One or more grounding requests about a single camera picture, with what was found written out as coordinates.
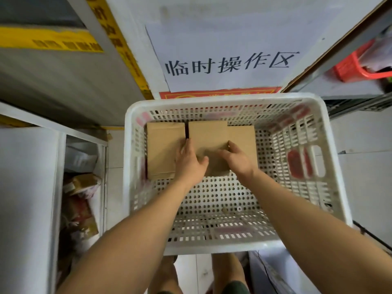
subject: right hand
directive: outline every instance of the right hand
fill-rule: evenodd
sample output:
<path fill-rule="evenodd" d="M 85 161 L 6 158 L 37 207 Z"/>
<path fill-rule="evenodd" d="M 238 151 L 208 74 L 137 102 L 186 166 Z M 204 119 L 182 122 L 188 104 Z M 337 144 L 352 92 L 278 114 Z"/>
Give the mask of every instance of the right hand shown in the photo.
<path fill-rule="evenodd" d="M 248 156 L 234 142 L 228 141 L 229 150 L 218 150 L 218 154 L 224 158 L 230 169 L 237 175 L 239 182 L 246 187 L 257 167 L 254 166 Z"/>

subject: yellow warning tape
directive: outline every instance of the yellow warning tape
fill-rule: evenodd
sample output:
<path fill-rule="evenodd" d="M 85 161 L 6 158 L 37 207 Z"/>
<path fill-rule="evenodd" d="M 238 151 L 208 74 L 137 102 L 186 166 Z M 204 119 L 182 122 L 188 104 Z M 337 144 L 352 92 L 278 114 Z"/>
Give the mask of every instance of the yellow warning tape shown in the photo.
<path fill-rule="evenodd" d="M 145 80 L 141 70 L 133 57 L 128 44 L 122 35 L 120 28 L 118 27 L 113 14 L 111 13 L 109 6 L 105 0 L 86 0 L 91 10 L 94 12 L 95 17 L 100 22 L 101 26 L 105 29 L 107 36 L 112 41 L 116 50 L 120 54 L 124 63 L 130 70 L 133 78 L 139 86 L 141 93 L 147 100 L 154 99 L 147 81 Z"/>
<path fill-rule="evenodd" d="M 0 47 L 104 52 L 87 30 L 0 27 Z"/>

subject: perforated basket wall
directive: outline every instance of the perforated basket wall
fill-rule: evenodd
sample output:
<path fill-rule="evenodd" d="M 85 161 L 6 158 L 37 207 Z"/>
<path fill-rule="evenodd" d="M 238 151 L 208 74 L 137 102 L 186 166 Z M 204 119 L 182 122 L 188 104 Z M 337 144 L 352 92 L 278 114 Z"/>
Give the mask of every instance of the perforated basket wall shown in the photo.
<path fill-rule="evenodd" d="M 254 125 L 259 168 L 295 195 L 350 222 L 325 104 L 306 93 L 135 103 L 125 120 L 125 215 L 141 208 L 169 183 L 146 179 L 145 124 L 212 119 L 227 120 L 230 126 Z M 205 177 L 186 195 L 165 254 L 245 251 L 278 244 L 278 240 L 255 197 L 230 172 L 225 177 Z"/>

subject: white wall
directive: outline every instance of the white wall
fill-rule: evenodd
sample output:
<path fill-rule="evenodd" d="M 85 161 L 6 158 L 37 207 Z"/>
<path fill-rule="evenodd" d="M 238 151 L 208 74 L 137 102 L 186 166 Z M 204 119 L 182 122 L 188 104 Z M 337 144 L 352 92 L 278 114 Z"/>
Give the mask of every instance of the white wall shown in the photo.
<path fill-rule="evenodd" d="M 315 0 L 106 0 L 132 50 L 154 97 L 169 88 L 154 53 L 145 25 L 172 17 L 209 18 L 284 10 Z M 320 33 L 317 43 L 282 79 L 282 86 L 301 74 L 338 39 L 352 29 L 382 0 L 317 0 L 320 8 L 326 3 L 343 6 L 340 14 Z"/>

